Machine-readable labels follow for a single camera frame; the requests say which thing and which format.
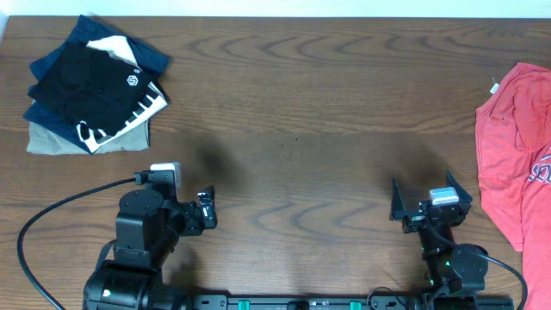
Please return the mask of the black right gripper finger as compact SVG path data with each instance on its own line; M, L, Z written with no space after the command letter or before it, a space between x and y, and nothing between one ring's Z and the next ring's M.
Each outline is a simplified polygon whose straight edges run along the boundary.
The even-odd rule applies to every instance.
M472 196L456 181L449 170L446 171L445 181L448 203L470 207L473 202Z
M405 204L399 191L398 182L393 179L391 210L389 214L390 220L403 220L406 215Z

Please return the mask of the black polo shirt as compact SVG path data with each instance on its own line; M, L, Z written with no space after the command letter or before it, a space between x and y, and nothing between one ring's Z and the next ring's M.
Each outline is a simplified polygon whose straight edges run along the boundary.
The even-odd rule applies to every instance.
M68 124L85 121L91 129L116 133L115 117L144 91L130 88L133 67L107 52L78 43L67 43L51 68L28 95L43 103ZM147 71L140 78L154 80Z

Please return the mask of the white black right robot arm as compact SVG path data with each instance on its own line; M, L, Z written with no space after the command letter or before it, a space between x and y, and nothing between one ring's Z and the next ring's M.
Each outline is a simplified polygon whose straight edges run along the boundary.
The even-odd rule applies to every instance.
M412 297L406 309L477 309L476 294L485 289L488 262L477 245L455 242L452 229L467 217L472 196L446 173L446 186L432 189L429 199L416 208L407 208L393 181L390 220L402 223L404 233L416 233L422 259L427 264L430 287Z

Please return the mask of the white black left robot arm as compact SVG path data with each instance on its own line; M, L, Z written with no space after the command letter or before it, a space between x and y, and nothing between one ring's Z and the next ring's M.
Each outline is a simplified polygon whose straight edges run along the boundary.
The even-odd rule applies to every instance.
M120 199L115 220L114 258L98 258L84 287L83 308L91 310L182 309L193 307L184 290L163 283L162 267L181 237L217 227L215 189L197 201L179 202L167 185L146 185Z

